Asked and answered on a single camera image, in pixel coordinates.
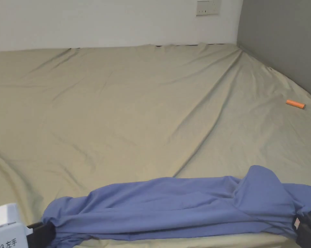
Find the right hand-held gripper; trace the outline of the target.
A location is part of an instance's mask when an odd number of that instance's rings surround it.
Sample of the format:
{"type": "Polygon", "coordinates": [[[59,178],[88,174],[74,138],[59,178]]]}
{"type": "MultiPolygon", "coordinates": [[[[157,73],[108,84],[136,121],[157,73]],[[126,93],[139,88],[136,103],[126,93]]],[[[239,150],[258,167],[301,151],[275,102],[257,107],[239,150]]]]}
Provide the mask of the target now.
{"type": "Polygon", "coordinates": [[[298,233],[298,246],[311,248],[311,214],[295,215],[292,228],[298,233]]]}

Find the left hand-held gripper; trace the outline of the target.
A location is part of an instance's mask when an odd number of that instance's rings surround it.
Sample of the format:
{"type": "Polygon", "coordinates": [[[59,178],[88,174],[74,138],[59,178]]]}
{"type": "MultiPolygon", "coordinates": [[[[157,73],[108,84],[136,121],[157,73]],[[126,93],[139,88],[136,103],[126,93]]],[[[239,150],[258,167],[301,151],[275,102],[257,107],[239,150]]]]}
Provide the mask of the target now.
{"type": "Polygon", "coordinates": [[[0,248],[47,248],[54,238],[53,223],[26,226],[16,203],[0,206],[0,248]]]}

